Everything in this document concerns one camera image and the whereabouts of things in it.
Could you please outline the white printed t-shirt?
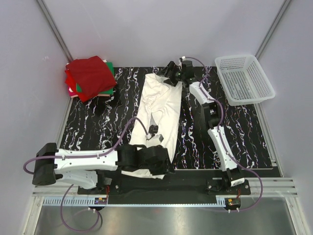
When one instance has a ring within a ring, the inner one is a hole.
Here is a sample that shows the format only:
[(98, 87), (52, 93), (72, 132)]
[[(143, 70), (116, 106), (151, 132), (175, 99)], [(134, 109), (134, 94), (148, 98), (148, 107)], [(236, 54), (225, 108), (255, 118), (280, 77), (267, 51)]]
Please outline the white printed t-shirt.
[(160, 145), (167, 149), (172, 162), (178, 138), (182, 83), (173, 87), (165, 84), (164, 80), (164, 77), (155, 73), (145, 75), (137, 112), (139, 120), (134, 122), (129, 144), (145, 144), (146, 134), (143, 127), (149, 129), (151, 125), (157, 125), (158, 134), (163, 136)]

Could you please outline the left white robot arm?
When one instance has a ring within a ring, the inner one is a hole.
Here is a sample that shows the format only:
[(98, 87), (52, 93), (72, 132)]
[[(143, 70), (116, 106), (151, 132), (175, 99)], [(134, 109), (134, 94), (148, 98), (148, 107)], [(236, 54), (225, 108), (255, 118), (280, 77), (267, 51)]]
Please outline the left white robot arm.
[(143, 145), (125, 144), (114, 150), (69, 151), (47, 143), (36, 155), (32, 184), (48, 186), (57, 181), (90, 189), (96, 194), (105, 190), (105, 181), (97, 171), (147, 170), (151, 176), (173, 172), (167, 148), (158, 126), (151, 125)]

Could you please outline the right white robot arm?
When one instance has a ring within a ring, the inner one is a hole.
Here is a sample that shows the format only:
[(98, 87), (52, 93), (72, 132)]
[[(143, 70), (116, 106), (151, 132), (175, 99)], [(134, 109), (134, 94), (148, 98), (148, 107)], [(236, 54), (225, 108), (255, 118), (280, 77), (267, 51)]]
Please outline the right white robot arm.
[(223, 189), (228, 194), (235, 193), (245, 182), (245, 177), (238, 162), (233, 159), (233, 153), (222, 126), (224, 118), (222, 104), (204, 88), (203, 81), (196, 78), (191, 57), (181, 57), (178, 65), (174, 61), (170, 61), (157, 74), (164, 77), (163, 82), (170, 86), (175, 87), (181, 82), (183, 87), (189, 90), (189, 93), (201, 105), (208, 135), (214, 143), (221, 163), (222, 182), (216, 191)]

